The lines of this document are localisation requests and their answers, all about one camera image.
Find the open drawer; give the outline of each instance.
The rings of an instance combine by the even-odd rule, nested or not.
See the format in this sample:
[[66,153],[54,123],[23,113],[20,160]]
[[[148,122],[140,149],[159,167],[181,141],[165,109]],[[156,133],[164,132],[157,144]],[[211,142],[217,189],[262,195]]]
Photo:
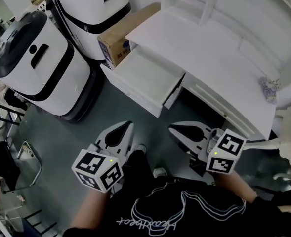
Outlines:
[[109,82],[157,118],[184,71],[161,56],[137,46],[114,70],[100,65]]

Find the white cube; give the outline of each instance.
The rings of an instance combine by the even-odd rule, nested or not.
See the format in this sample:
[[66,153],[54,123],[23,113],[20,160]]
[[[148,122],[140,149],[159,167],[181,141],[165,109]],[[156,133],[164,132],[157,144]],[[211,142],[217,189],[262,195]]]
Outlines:
[[81,150],[72,170],[82,184],[104,193],[123,177],[118,158],[86,149]]
[[227,129],[210,152],[207,171],[231,174],[240,158],[246,139]]

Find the desk top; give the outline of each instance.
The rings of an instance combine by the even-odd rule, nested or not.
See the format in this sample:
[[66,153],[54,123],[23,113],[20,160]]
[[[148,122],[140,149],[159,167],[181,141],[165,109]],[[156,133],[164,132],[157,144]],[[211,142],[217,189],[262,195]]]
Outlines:
[[198,78],[268,139],[276,106],[258,85],[264,73],[240,51],[241,37],[215,20],[199,27],[159,11],[126,37]]

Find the black t-shirt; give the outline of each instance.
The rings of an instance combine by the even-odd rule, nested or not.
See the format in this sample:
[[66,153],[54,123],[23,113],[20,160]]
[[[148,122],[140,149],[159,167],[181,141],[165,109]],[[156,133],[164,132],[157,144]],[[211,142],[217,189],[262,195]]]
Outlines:
[[98,230],[68,229],[64,237],[288,236],[282,213],[257,198],[253,204],[218,186],[157,178],[141,190],[121,189]]

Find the shoe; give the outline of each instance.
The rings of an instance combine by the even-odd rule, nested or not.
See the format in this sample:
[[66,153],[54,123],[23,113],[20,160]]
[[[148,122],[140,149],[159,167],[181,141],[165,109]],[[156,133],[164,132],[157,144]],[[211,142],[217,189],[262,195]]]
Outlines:
[[131,151],[129,151],[126,155],[126,157],[129,159],[130,155],[134,152],[134,151],[142,151],[144,154],[146,154],[146,146],[144,144],[137,144],[135,145]]
[[167,171],[164,168],[155,168],[153,171],[153,176],[158,178],[159,176],[167,176]]

